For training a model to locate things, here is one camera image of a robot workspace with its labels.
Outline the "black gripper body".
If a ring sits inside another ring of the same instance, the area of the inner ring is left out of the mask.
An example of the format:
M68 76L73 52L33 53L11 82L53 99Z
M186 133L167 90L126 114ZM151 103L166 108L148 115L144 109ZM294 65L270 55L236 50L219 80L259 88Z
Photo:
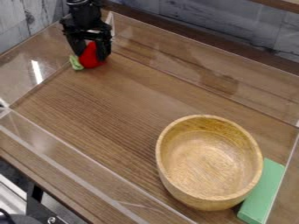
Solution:
M60 20L63 34L68 41L110 41L112 39L112 27L102 20L102 16L68 15Z

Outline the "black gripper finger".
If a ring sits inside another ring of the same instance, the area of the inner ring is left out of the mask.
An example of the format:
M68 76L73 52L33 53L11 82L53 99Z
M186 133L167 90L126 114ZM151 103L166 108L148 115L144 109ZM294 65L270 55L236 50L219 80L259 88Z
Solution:
M96 55L98 60L104 61L111 54L111 41L112 36L110 34L103 34L99 39L95 40L96 43Z
M75 32L75 33L67 33L65 38L69 43L69 47L73 51L73 53L80 56L87 48L85 38L87 34L85 32Z

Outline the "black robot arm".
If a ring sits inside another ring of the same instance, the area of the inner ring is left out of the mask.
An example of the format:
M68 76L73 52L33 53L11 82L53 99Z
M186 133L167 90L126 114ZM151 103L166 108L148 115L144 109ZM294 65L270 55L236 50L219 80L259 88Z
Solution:
M112 27L102 20L102 0L67 0L69 15L60 20L69 47L80 56L87 40L95 42L96 57L104 61L111 54Z

